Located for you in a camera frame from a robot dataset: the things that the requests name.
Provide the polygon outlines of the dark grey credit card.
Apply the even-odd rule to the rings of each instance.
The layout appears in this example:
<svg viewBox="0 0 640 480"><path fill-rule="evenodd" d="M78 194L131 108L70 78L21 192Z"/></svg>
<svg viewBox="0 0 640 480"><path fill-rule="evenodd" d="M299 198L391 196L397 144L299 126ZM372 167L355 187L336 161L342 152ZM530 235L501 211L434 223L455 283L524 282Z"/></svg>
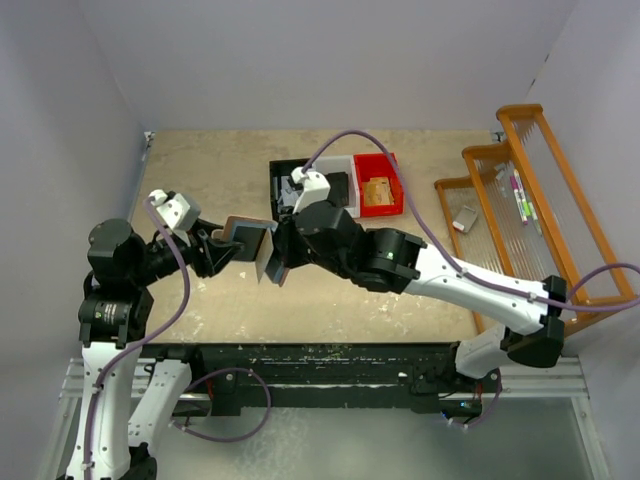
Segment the dark grey credit card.
<svg viewBox="0 0 640 480"><path fill-rule="evenodd" d="M235 224L231 231L233 242L242 245L241 250L234 256L238 262L253 262L264 239L267 227L256 223L241 222Z"/></svg>

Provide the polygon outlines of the pink leather card holder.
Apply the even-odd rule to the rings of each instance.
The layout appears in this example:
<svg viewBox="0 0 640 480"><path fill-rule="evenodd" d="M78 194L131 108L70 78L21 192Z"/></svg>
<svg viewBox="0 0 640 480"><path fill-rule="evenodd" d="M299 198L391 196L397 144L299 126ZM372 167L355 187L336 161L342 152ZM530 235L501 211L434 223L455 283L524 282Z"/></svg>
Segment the pink leather card holder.
<svg viewBox="0 0 640 480"><path fill-rule="evenodd" d="M278 223L273 220L229 216L225 225L212 234L214 239L240 243L243 248L235 261L253 263L257 281L267 277L273 284L282 286L288 270L275 249L275 233Z"/></svg>

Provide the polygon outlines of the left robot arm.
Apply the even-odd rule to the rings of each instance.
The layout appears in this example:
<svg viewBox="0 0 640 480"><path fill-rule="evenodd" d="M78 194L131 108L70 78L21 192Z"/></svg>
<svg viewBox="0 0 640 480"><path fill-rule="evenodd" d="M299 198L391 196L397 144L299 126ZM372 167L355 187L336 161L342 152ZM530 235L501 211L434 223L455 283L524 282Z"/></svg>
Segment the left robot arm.
<svg viewBox="0 0 640 480"><path fill-rule="evenodd" d="M78 311L83 392L80 421L67 479L153 479L161 436L181 392L202 387L206 369L193 347L164 352L138 405L133 382L153 306L151 284L175 272L212 277L242 245L213 237L201 220L187 238L150 243L124 219L106 220L89 235L91 271Z"/></svg>

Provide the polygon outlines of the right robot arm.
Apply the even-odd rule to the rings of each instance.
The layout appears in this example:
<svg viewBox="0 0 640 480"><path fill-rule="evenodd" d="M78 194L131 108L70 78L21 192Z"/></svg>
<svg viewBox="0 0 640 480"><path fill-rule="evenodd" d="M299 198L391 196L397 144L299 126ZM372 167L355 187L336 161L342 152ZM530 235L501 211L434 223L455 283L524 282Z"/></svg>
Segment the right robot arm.
<svg viewBox="0 0 640 480"><path fill-rule="evenodd" d="M497 326L453 348L446 383L467 391L508 364L556 365L564 347L564 324L552 301L565 298L557 276L526 281L454 260L420 237L393 228L365 229L328 201L285 215L273 236L269 279L316 265L371 292L410 294L445 301L497 321Z"/></svg>

